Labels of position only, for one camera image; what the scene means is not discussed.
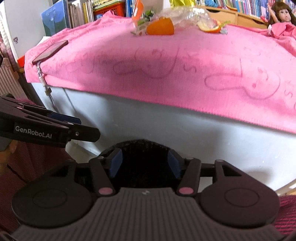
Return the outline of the person left hand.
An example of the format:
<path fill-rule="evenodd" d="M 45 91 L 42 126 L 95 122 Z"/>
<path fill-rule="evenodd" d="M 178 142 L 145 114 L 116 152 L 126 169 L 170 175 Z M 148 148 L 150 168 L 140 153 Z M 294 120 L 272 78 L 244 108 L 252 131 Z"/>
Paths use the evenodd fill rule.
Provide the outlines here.
<path fill-rule="evenodd" d="M 10 155 L 16 151 L 18 141 L 12 140 L 11 143 L 6 147 L 4 151 L 0 154 L 0 174 L 2 175 L 8 165 Z"/>

